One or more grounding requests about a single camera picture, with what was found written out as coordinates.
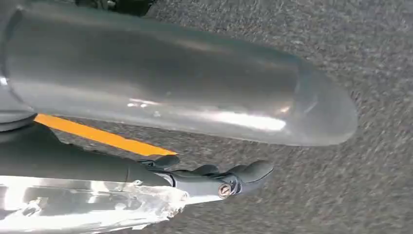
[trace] orange reflective stripe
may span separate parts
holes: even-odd
[[[150,155],[175,155],[175,152],[165,150],[153,145],[149,145],[136,140],[130,140],[108,133],[99,129],[75,123],[66,119],[39,114],[36,122],[44,124],[50,128],[58,129],[63,132],[71,133],[80,137],[94,140],[103,144],[111,145],[123,150],[127,150],[143,156]]]

